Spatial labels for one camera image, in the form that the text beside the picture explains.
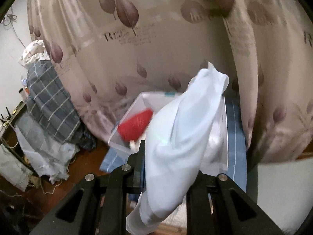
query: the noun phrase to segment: white wall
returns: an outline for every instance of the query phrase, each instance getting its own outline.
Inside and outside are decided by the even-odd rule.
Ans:
[[[248,184],[256,179],[253,172],[248,174]],[[313,206],[313,158],[259,164],[257,177],[259,207],[282,230],[296,231]]]
[[[15,31],[21,41],[27,46],[31,42],[28,18],[27,0],[15,0],[13,14],[17,22],[13,23]],[[24,47],[15,37],[12,29],[5,30],[0,24],[0,113],[7,114],[5,107],[12,111],[22,100],[18,91],[22,88],[21,75],[27,71],[18,62]]]

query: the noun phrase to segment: beige curtain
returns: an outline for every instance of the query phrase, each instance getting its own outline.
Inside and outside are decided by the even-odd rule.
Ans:
[[[297,0],[28,0],[84,123],[107,141],[142,91],[183,92],[212,62],[240,93],[252,163],[295,159],[312,139],[313,25]]]

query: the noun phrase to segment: blue cloth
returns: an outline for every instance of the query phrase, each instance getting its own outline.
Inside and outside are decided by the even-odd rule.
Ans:
[[[228,171],[226,174],[243,191],[247,187],[247,159],[245,135],[241,126],[240,109],[234,102],[226,102],[228,131]],[[127,159],[120,157],[114,148],[110,148],[103,159],[100,170],[110,173],[125,164]]]

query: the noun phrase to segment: silver bolt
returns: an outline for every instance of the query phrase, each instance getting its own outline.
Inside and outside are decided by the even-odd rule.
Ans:
[[[219,180],[226,181],[227,180],[227,176],[225,174],[220,174],[219,175]]]
[[[87,174],[87,175],[85,176],[85,179],[86,179],[87,181],[91,181],[91,180],[94,179],[94,175],[93,175],[93,174]]]
[[[130,170],[130,169],[131,169],[131,166],[130,166],[129,164],[124,164],[124,165],[122,166],[122,170],[127,171],[127,170]]]

